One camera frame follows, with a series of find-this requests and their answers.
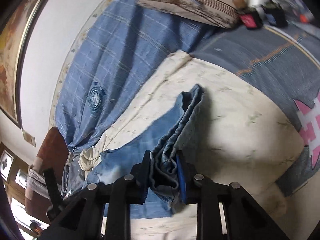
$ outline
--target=brown chair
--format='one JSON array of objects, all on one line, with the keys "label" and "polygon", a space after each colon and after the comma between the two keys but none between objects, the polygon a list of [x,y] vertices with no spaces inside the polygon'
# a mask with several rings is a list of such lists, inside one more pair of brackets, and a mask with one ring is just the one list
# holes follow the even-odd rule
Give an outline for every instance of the brown chair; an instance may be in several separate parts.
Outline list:
[{"label": "brown chair", "polygon": [[[32,169],[42,175],[42,171],[47,168],[53,168],[57,183],[61,184],[63,168],[68,158],[69,150],[57,127],[52,127],[38,152],[38,155],[32,165]],[[39,195],[28,186],[26,189],[26,212],[47,224],[49,220],[46,215],[48,207],[51,205],[49,199]]]}]

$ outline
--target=embroidered patch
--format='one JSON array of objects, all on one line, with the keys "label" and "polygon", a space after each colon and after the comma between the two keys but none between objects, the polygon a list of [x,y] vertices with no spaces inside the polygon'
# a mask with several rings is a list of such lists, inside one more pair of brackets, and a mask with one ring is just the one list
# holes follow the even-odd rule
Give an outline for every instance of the embroidered patch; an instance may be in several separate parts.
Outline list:
[{"label": "embroidered patch", "polygon": [[105,94],[106,93],[104,92],[102,86],[95,82],[94,87],[91,88],[87,97],[87,102],[92,113],[96,113],[100,110],[102,105],[102,97]]},{"label": "embroidered patch", "polygon": [[294,102],[299,109],[297,114],[302,124],[299,134],[305,146],[309,146],[312,168],[314,168],[320,155],[320,92],[314,99],[313,108],[299,100],[294,100]]}]

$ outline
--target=bed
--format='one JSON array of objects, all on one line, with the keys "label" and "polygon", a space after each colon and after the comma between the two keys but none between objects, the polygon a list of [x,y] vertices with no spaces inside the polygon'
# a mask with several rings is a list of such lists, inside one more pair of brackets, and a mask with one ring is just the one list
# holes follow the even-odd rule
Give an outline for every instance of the bed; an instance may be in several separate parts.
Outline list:
[{"label": "bed", "polygon": [[[320,167],[318,29],[290,24],[285,30],[222,31],[134,4],[115,0],[68,70],[55,110],[72,153],[62,197],[129,173],[144,151],[130,148],[132,158],[117,168],[128,154],[122,150],[172,111],[182,91],[193,92],[198,84],[206,121],[196,122],[195,135],[204,136],[191,162],[215,182],[239,181],[273,218],[281,216],[284,197]],[[157,136],[145,150],[156,146]],[[132,210],[133,239],[195,239],[194,205],[177,214],[161,204],[150,212]]]}]

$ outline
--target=denim fabric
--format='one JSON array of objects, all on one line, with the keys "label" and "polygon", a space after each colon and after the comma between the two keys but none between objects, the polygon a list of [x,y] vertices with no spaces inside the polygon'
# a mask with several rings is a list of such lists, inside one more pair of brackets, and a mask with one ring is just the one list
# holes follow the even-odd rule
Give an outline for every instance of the denim fabric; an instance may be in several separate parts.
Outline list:
[{"label": "denim fabric", "polygon": [[195,162],[204,95],[199,85],[182,92],[174,107],[142,134],[119,149],[101,153],[101,163],[89,173],[84,187],[92,182],[113,183],[130,173],[132,166],[142,161],[144,152],[151,150],[148,197],[143,205],[131,205],[131,218],[170,217],[179,195],[176,151],[182,150],[189,163]]},{"label": "denim fabric", "polygon": [[69,150],[96,144],[167,55],[191,51],[216,29],[114,0],[89,30],[60,93],[55,121]]},{"label": "denim fabric", "polygon": [[[298,44],[286,39],[283,32]],[[212,37],[191,54],[227,69],[259,89],[279,106],[300,131],[301,123],[294,99],[313,108],[320,89],[319,66],[310,60],[306,50],[320,60],[320,40],[316,35],[290,24],[280,31],[266,28],[249,31],[241,26]],[[288,196],[319,168],[320,161],[312,168],[309,147],[306,146],[277,183]]]}]

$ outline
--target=silver rivet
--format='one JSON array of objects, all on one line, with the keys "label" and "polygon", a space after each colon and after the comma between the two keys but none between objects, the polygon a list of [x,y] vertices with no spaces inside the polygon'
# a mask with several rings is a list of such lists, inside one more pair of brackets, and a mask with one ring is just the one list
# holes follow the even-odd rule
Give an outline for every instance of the silver rivet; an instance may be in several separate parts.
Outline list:
[{"label": "silver rivet", "polygon": [[203,180],[204,176],[202,174],[196,174],[194,178],[195,180]]},{"label": "silver rivet", "polygon": [[239,182],[232,182],[232,183],[231,183],[231,187],[232,187],[232,188],[240,188],[241,185],[240,185]]},{"label": "silver rivet", "polygon": [[133,179],[133,175],[132,175],[132,174],[126,174],[126,175],[124,176],[124,179],[125,179],[125,180],[132,180],[132,179]]},{"label": "silver rivet", "polygon": [[88,186],[87,186],[88,190],[94,190],[97,188],[97,184],[95,183],[90,183]]}]

